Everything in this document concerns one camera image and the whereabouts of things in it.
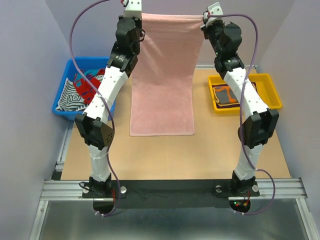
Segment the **pink towel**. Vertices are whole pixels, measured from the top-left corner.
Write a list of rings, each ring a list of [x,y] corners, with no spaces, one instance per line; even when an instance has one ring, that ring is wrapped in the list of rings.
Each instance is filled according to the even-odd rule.
[[[145,38],[132,72],[131,136],[194,135],[192,85],[202,24],[200,15],[142,15]]]

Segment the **purple towel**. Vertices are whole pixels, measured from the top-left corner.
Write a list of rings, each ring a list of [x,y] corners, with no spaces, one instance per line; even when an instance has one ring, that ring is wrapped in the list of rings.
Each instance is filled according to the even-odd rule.
[[[213,86],[212,87],[212,90],[213,90],[213,88],[214,87],[222,87],[222,86],[227,86],[227,87],[229,87],[228,85],[225,85],[225,84],[222,84],[222,85],[215,85],[215,86]],[[239,107],[240,106],[240,103],[239,103],[239,101],[238,101],[238,103],[236,103],[236,104],[229,104],[229,105],[219,105],[219,104],[217,104],[216,103],[216,105],[217,105],[217,107],[218,108],[221,108],[221,109],[223,109],[223,108],[234,108],[234,107]]]

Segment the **orange towel with grey spots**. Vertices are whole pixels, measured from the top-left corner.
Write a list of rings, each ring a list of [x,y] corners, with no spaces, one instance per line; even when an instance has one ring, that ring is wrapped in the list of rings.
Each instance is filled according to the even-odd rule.
[[[215,102],[219,105],[237,104],[238,100],[229,86],[215,86],[213,88]]]

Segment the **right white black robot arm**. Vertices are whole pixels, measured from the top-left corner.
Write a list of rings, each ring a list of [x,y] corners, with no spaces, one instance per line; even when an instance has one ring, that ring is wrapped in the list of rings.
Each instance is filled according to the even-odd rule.
[[[264,145],[273,136],[279,112],[269,108],[248,79],[248,71],[237,53],[242,42],[240,27],[216,19],[206,23],[202,31],[216,54],[216,71],[240,104],[241,151],[228,188],[233,194],[242,195],[255,185],[257,163]]]

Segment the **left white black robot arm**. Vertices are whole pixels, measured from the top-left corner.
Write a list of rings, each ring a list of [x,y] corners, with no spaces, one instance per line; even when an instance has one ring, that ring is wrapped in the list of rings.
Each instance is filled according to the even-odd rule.
[[[144,35],[141,17],[119,17],[116,41],[103,79],[88,107],[74,119],[91,158],[89,183],[84,189],[100,197],[108,196],[112,188],[108,153],[115,136],[115,127],[108,125],[112,118],[111,107],[138,62],[140,42]]]

